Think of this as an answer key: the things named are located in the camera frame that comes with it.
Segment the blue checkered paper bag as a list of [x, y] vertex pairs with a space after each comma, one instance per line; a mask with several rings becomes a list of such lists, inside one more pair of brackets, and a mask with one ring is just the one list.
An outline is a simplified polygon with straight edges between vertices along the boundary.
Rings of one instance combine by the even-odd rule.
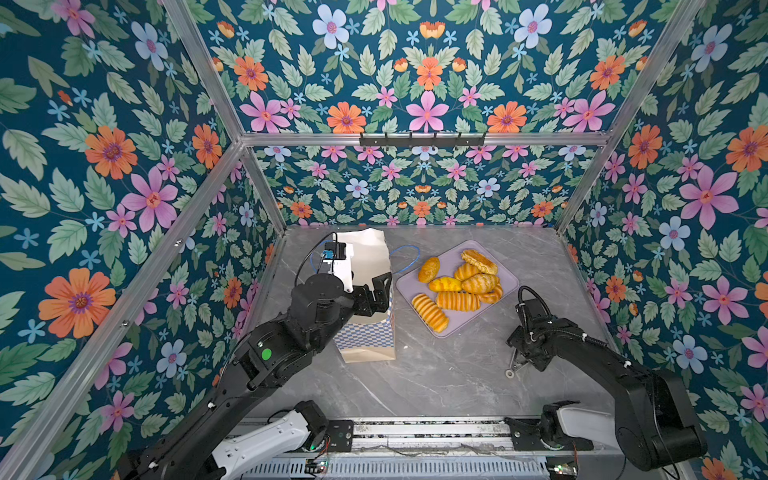
[[381, 230], [332, 233], [322, 241], [323, 273], [341, 279], [354, 313], [334, 337], [346, 363], [396, 359], [391, 252]]

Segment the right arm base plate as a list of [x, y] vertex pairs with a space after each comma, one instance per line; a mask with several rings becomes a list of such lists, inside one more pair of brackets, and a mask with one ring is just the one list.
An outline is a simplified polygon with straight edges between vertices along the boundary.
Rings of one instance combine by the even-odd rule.
[[505, 417], [515, 451], [592, 451], [594, 443], [580, 437], [569, 437], [549, 420], [542, 418]]

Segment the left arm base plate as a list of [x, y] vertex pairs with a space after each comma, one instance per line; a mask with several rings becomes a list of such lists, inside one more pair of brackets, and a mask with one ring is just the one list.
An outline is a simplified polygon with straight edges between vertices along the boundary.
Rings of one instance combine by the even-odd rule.
[[355, 422], [353, 420], [330, 420], [321, 426], [312, 451], [316, 454], [327, 452], [347, 453], [352, 450]]

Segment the croissant shaped fake bread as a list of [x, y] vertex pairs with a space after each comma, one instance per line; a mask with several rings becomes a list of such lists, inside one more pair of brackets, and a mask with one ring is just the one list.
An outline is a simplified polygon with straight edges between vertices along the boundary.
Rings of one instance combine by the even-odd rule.
[[500, 284], [498, 284], [492, 291], [484, 294], [478, 294], [477, 297], [482, 303], [493, 305], [504, 297], [504, 289]]

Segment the striped fake bread roll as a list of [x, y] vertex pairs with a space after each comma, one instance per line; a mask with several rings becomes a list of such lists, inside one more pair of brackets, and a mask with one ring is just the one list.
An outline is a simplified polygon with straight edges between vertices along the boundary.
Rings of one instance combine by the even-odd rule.
[[463, 263], [460, 267], [456, 269], [453, 277], [458, 281], [463, 282], [479, 273], [480, 273], [480, 270], [475, 265], [472, 265], [470, 263]]

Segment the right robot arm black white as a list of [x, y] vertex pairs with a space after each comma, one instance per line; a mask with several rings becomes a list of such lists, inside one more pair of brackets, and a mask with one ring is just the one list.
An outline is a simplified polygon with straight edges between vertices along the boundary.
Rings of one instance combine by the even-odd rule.
[[551, 446], [584, 439], [616, 448], [641, 471], [703, 456], [708, 450], [682, 379], [668, 370], [651, 370], [614, 352], [576, 323], [551, 313], [538, 296], [520, 298], [520, 324], [507, 340], [524, 364], [544, 371], [563, 359], [607, 391], [610, 413], [561, 401], [543, 408], [541, 440]]

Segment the metal tongs with white tips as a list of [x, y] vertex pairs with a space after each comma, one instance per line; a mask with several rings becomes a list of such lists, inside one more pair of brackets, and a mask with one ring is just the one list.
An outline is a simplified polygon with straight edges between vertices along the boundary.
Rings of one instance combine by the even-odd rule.
[[514, 353], [510, 360], [508, 368], [505, 370], [505, 377], [507, 379], [513, 379], [517, 372], [525, 365], [524, 361], [520, 361], [518, 355]]

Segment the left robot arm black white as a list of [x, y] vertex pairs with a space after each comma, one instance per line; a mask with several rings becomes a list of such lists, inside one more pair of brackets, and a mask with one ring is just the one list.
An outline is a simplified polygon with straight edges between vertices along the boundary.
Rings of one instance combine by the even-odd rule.
[[353, 316], [384, 313], [392, 276], [347, 291], [330, 273], [293, 287], [286, 312], [255, 327], [238, 346], [215, 388], [153, 446], [124, 454], [116, 479], [221, 479], [214, 450], [259, 403], [309, 366]]

